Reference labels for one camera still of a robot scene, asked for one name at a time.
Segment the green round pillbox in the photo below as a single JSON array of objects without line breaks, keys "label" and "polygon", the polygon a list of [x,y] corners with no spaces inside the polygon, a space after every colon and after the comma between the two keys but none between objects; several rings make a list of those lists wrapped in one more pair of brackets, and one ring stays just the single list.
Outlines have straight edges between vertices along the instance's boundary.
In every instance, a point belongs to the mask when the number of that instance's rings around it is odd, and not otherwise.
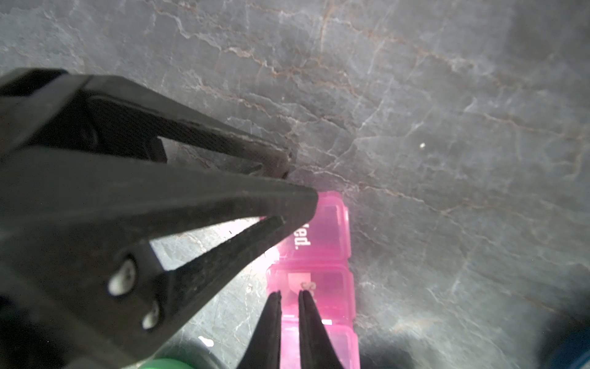
[{"label": "green round pillbox", "polygon": [[155,358],[144,362],[139,369],[193,369],[193,367],[172,358]]}]

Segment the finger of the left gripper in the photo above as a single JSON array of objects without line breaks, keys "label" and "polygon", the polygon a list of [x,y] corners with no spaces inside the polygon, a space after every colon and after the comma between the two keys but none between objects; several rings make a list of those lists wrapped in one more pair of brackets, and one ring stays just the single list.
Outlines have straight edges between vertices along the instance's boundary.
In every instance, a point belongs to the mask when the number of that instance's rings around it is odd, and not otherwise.
[{"label": "finger of the left gripper", "polygon": [[117,75],[14,69],[1,77],[1,155],[26,146],[167,162],[163,139],[255,163],[287,178],[290,152]]},{"label": "finger of the left gripper", "polygon": [[[313,216],[286,181],[45,147],[1,161],[1,366],[119,368],[153,355]],[[166,270],[151,242],[254,225]]]}]

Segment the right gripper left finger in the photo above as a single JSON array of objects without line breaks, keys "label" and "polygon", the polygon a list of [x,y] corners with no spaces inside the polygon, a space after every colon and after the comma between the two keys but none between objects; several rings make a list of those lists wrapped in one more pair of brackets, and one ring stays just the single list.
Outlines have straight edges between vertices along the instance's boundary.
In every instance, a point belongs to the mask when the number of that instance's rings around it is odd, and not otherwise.
[{"label": "right gripper left finger", "polygon": [[262,310],[238,369],[278,369],[281,361],[281,293],[273,292]]}]

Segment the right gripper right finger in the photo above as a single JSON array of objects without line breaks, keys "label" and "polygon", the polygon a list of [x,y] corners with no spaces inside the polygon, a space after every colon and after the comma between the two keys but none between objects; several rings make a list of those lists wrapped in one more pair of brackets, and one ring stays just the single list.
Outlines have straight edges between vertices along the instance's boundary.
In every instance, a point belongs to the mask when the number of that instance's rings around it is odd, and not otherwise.
[{"label": "right gripper right finger", "polygon": [[344,369],[309,291],[299,293],[298,306],[301,368]]}]

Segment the pink pillbox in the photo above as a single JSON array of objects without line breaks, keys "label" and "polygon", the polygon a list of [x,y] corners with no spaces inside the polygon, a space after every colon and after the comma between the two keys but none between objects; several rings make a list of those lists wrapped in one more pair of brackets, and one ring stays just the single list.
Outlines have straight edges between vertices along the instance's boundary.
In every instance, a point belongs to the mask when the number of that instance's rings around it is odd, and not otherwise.
[{"label": "pink pillbox", "polygon": [[349,212],[339,192],[321,192],[315,216],[265,253],[267,293],[281,293],[281,367],[300,367],[298,295],[314,299],[345,368],[360,367]]}]

